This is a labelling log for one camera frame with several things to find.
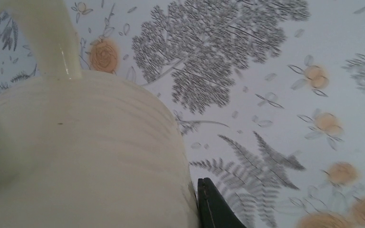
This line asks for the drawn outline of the cream ribbed mug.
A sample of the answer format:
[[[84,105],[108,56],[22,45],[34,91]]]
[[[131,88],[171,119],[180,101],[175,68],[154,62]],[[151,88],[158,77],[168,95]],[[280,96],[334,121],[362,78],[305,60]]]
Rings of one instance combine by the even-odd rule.
[[[198,228],[183,138],[143,87],[82,70],[61,0],[0,0],[40,76],[0,95],[0,228]]]

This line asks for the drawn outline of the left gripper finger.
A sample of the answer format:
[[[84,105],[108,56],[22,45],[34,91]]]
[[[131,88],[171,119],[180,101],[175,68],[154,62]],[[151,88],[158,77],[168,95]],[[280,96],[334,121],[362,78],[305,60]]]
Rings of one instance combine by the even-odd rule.
[[[197,189],[201,228],[245,228],[210,178],[198,179]]]

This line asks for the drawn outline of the floral table mat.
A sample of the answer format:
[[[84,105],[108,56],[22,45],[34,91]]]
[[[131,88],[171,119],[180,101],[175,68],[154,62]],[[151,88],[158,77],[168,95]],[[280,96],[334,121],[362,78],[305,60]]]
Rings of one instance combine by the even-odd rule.
[[[365,0],[63,2],[82,70],[173,114],[196,202],[210,178],[246,228],[365,228]],[[0,95],[39,76],[3,10]]]

